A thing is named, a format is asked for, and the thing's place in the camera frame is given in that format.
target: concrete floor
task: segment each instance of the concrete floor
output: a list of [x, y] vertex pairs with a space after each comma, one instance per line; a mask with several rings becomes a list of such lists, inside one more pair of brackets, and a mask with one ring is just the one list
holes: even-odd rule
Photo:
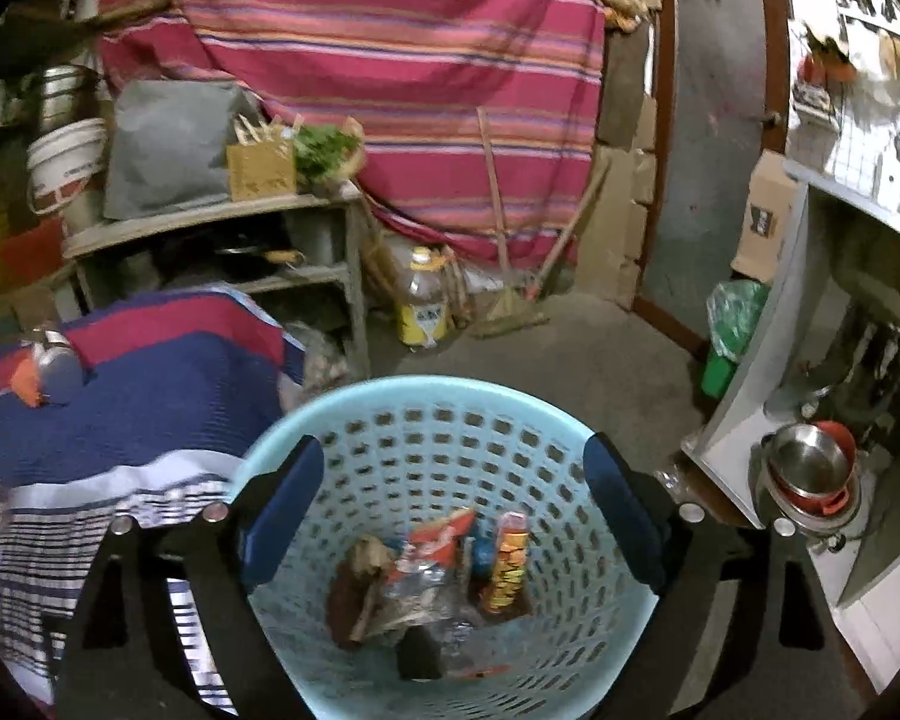
[[391, 320], [371, 316], [373, 375], [444, 373], [512, 386], [607, 433], [634, 469], [667, 466], [703, 424], [698, 363], [612, 303], [554, 295], [543, 308], [547, 324], [482, 341], [464, 334], [418, 352], [401, 346]]

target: yellow bottle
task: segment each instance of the yellow bottle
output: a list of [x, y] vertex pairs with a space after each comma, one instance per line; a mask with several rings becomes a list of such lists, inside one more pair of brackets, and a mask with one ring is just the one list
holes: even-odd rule
[[430, 348], [447, 332], [447, 296], [440, 279], [442, 258], [427, 247], [415, 247], [404, 275], [400, 305], [400, 341]]

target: laundry basket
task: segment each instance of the laundry basket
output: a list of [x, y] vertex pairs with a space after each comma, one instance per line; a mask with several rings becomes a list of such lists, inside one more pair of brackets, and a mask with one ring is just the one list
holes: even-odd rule
[[[247, 454], [231, 499], [276, 469], [296, 442], [322, 443], [322, 483], [283, 565], [250, 603], [317, 718], [568, 718], [607, 694], [655, 607], [634, 579], [583, 476], [593, 431], [548, 403], [486, 382], [377, 379], [287, 415]], [[330, 640], [324, 605], [357, 536], [405, 535], [413, 523], [476, 509], [485, 536], [500, 512], [530, 516], [529, 646], [483, 680], [399, 680], [395, 656]]]

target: stainless steel bowl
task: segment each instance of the stainless steel bowl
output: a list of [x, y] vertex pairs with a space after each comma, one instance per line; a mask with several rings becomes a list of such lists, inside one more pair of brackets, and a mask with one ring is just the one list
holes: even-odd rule
[[823, 499], [845, 488], [853, 466], [840, 445], [815, 425], [787, 425], [767, 443], [773, 475], [797, 495]]
[[37, 135], [98, 116], [97, 74], [79, 65], [45, 69], [34, 87]]

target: broom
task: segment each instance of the broom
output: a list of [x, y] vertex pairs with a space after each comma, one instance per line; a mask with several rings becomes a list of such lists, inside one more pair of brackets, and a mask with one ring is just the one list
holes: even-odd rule
[[497, 258], [504, 275], [504, 289], [487, 315], [471, 327], [477, 338], [492, 338], [512, 333], [523, 327], [549, 322], [549, 317], [540, 314], [533, 304], [528, 303], [517, 293], [514, 285], [514, 272], [509, 266], [509, 255], [506, 254], [506, 228], [504, 227], [504, 209], [500, 202], [500, 188], [497, 185], [497, 172], [493, 167], [493, 148], [490, 146], [490, 127], [487, 125], [487, 113], [482, 107], [477, 108], [477, 121], [480, 122], [480, 139], [484, 144], [484, 159], [487, 162], [487, 178], [490, 180], [490, 198], [493, 201], [493, 225], [497, 234]]

